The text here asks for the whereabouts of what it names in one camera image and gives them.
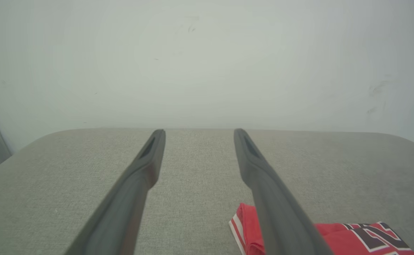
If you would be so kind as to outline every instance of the red fabric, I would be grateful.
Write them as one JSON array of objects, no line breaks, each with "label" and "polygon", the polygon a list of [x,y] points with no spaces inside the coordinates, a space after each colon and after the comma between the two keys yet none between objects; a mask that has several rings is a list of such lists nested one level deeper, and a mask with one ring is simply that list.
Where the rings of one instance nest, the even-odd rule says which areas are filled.
[{"label": "red fabric", "polygon": [[[237,217],[243,227],[246,255],[265,255],[264,240],[254,206],[241,203]],[[239,229],[231,220],[239,239]],[[375,224],[315,224],[335,255],[414,255],[414,252],[388,225]]]}]

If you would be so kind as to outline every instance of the folded clothing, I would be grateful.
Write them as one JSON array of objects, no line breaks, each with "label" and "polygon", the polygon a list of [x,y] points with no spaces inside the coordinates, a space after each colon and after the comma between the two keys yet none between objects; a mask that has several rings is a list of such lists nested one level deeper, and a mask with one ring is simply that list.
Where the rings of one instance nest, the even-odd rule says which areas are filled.
[{"label": "folded clothing", "polygon": [[[265,255],[256,208],[241,203],[229,226],[242,255]],[[387,224],[315,224],[335,255],[414,255]]]}]

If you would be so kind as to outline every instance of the white striped trim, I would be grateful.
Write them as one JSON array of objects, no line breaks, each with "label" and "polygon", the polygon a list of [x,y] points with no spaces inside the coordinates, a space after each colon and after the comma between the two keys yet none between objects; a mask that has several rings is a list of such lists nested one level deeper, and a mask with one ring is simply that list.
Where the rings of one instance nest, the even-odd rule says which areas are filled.
[{"label": "white striped trim", "polygon": [[241,225],[241,221],[239,220],[237,214],[234,215],[233,221],[237,226],[238,232],[240,233],[240,237],[243,240],[243,244],[246,245],[245,239],[243,238],[243,227]]},{"label": "white striped trim", "polygon": [[240,249],[240,252],[241,252],[241,255],[246,255],[245,254],[245,251],[243,250],[243,246],[241,245],[241,242],[240,242],[240,240],[238,239],[238,236],[237,236],[237,232],[235,231],[235,228],[234,228],[234,225],[233,225],[233,223],[232,223],[232,221],[233,221],[234,219],[232,219],[232,220],[230,220],[229,221],[229,226],[231,227],[231,231],[233,232],[233,235],[234,235],[234,239],[236,240],[236,243],[237,243],[237,245],[238,245],[238,248]]}]

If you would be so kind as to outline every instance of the white backdrop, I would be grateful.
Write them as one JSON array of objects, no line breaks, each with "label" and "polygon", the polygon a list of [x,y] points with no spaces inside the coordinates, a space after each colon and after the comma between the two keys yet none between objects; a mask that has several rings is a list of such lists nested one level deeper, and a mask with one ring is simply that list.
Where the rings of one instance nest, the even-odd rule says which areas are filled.
[{"label": "white backdrop", "polygon": [[414,1],[0,0],[0,130],[358,131],[414,141]]}]

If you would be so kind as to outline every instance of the gray fabric surface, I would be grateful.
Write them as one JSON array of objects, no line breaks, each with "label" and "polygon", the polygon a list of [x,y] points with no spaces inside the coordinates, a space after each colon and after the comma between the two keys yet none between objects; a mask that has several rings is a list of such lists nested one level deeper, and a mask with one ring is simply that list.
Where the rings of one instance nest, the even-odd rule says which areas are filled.
[{"label": "gray fabric surface", "polygon": [[[0,165],[0,254],[62,254],[150,129],[40,138]],[[316,223],[389,224],[414,250],[414,143],[346,132],[248,130]],[[239,255],[228,226],[253,204],[232,130],[167,130],[135,254]]]}]

